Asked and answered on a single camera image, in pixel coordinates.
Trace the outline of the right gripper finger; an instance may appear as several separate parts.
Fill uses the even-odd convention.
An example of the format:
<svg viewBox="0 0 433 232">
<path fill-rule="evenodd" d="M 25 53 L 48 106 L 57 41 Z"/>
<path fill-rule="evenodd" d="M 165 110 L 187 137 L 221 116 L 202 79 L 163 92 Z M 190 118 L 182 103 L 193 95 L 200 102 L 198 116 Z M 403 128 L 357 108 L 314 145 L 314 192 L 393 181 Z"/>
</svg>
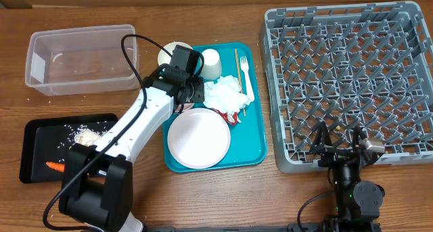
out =
<svg viewBox="0 0 433 232">
<path fill-rule="evenodd" d="M 327 125 L 324 121 L 320 122 L 313 128 L 316 136 L 312 142 L 310 152 L 312 154 L 326 154 L 331 152 L 333 149 L 333 143 L 331 141 Z"/>
<path fill-rule="evenodd" d="M 358 150 L 359 148 L 365 148 L 364 139 L 367 138 L 366 134 L 362 131 L 360 126 L 355 126 L 352 134 L 352 148 Z"/>
</svg>

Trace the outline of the white bowl with rice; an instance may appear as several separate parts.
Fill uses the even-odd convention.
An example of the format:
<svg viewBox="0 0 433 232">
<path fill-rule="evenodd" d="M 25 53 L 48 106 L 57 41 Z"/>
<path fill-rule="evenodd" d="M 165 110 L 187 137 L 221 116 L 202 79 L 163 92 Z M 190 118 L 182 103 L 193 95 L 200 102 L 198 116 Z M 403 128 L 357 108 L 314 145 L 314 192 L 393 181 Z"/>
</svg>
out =
<svg viewBox="0 0 433 232">
<path fill-rule="evenodd" d="M 188 45 L 187 43 L 179 42 L 179 41 L 173 41 L 172 43 L 165 45 L 164 49 L 167 50 L 169 53 L 173 53 L 177 45 L 186 47 L 188 49 L 192 49 L 192 46 Z M 161 49 L 158 54 L 158 65 L 160 66 L 161 64 L 169 64 L 170 59 L 171 57 L 164 50 Z"/>
</svg>

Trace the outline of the white bowl with peanuts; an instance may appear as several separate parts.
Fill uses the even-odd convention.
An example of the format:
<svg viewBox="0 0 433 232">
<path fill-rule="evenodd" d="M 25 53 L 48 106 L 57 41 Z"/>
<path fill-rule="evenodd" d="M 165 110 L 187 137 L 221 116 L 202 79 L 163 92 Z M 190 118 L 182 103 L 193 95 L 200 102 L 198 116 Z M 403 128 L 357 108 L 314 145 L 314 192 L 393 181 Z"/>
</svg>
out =
<svg viewBox="0 0 433 232">
<path fill-rule="evenodd" d="M 187 110 L 192 109 L 194 106 L 194 103 L 184 103 L 183 105 L 178 105 L 177 109 L 175 110 L 176 113 L 179 112 L 185 112 Z"/>
</svg>

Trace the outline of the white tissue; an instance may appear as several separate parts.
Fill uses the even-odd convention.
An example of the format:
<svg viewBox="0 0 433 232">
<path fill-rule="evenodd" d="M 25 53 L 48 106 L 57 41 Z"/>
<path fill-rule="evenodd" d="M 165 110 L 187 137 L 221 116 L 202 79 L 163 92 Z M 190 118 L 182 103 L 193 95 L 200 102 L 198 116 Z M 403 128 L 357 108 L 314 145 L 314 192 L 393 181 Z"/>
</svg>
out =
<svg viewBox="0 0 433 232">
<path fill-rule="evenodd" d="M 238 78 L 232 75 L 220 76 L 216 83 L 204 83 L 204 93 L 204 105 L 223 114 L 238 113 L 251 102 L 246 94 L 241 93 Z"/>
</svg>

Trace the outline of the orange carrot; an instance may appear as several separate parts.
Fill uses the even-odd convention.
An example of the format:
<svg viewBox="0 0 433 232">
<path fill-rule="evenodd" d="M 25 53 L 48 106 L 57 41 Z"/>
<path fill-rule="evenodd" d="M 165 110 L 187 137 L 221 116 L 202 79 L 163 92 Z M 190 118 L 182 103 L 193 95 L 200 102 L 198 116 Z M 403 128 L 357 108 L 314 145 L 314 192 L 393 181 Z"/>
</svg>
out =
<svg viewBox="0 0 433 232">
<path fill-rule="evenodd" d="M 65 170 L 65 164 L 57 163 L 57 162 L 46 162 L 45 163 L 50 169 L 58 171 L 58 172 L 64 172 Z"/>
</svg>

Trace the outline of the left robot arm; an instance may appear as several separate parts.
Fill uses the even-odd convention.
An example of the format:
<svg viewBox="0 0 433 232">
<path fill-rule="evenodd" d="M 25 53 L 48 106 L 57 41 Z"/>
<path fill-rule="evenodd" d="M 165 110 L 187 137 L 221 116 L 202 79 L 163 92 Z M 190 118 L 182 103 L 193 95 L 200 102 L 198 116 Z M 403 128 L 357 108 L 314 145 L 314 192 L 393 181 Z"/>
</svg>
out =
<svg viewBox="0 0 433 232">
<path fill-rule="evenodd" d="M 203 55 L 177 45 L 170 62 L 141 81 L 137 99 L 123 117 L 89 146 L 67 153 L 58 208 L 87 231 L 145 231 L 131 212 L 133 165 L 176 109 L 204 101 Z"/>
</svg>

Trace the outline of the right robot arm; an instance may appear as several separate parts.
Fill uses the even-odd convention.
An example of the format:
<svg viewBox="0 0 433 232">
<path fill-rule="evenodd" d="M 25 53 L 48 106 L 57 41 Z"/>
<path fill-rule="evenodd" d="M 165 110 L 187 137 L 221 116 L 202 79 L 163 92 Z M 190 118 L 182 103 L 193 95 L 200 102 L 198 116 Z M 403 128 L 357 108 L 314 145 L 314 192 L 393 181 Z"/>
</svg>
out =
<svg viewBox="0 0 433 232">
<path fill-rule="evenodd" d="M 316 137 L 310 148 L 312 154 L 320 156 L 318 166 L 327 169 L 328 182 L 333 189 L 317 195 L 302 206 L 328 195 L 336 196 L 336 215 L 312 226 L 314 231 L 380 231 L 374 220 L 380 216 L 384 188 L 371 181 L 361 180 L 361 170 L 375 164 L 385 153 L 384 143 L 370 139 L 362 128 L 352 128 L 352 147 L 339 148 L 332 143 L 325 122 L 314 129 Z"/>
</svg>

